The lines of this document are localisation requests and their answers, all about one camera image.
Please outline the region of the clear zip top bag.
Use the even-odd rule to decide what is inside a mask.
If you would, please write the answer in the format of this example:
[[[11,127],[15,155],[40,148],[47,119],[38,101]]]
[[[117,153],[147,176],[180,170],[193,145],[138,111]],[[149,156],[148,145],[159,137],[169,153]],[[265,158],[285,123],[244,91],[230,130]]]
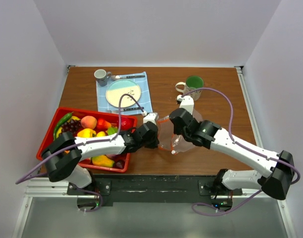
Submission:
[[[181,152],[187,152],[195,148],[191,142],[187,142],[182,135],[173,133],[174,126],[169,116],[165,116],[157,121],[158,125],[158,148],[160,150],[169,151],[172,155]]]

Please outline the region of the red apple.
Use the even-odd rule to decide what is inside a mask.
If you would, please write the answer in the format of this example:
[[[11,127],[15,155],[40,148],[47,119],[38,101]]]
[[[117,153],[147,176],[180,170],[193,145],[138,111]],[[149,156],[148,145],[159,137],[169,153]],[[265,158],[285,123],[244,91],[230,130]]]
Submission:
[[[129,130],[132,127],[131,120],[129,118],[121,118],[121,130]]]

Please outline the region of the green starfruit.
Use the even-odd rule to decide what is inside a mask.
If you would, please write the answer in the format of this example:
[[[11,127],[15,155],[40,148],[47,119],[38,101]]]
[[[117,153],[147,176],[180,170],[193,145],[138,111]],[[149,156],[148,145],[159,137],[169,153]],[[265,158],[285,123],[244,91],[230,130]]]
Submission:
[[[106,133],[107,135],[113,135],[115,133],[118,132],[118,128],[115,127],[115,126],[112,126],[112,127],[109,127],[107,130],[106,130]]]

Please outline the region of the purple onion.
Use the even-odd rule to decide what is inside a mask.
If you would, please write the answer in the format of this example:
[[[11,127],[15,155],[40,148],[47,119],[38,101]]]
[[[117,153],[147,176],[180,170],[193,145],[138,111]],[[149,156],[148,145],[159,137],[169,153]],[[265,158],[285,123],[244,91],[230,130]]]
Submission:
[[[109,159],[115,160],[120,157],[120,155],[106,155]]]

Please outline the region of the yellow mango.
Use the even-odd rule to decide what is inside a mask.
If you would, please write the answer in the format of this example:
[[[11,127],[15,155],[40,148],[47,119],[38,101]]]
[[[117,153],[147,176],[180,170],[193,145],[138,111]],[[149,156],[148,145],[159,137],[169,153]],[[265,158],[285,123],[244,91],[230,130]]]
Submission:
[[[105,137],[107,136],[106,132],[105,131],[100,131],[97,133],[96,137]]]

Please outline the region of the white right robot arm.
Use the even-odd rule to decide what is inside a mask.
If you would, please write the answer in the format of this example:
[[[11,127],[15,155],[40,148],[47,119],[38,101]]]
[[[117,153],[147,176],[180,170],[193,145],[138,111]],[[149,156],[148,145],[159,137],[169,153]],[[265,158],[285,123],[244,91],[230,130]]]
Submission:
[[[257,189],[274,199],[286,199],[295,175],[290,152],[276,153],[257,147],[208,120],[198,122],[184,108],[174,110],[169,119],[174,133],[186,141],[226,154],[251,168],[249,171],[221,169],[209,185],[214,193],[224,195],[235,189]]]

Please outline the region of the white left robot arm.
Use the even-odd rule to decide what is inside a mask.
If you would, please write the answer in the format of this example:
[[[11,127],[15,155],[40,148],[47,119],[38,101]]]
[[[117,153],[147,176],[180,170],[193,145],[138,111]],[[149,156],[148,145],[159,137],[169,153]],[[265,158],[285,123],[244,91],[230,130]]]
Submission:
[[[41,156],[51,182],[65,180],[84,194],[91,194],[96,183],[90,172],[78,165],[80,161],[99,155],[134,153],[142,147],[157,148],[157,134],[158,127],[150,121],[133,131],[121,131],[106,138],[74,137],[71,132],[65,132]]]

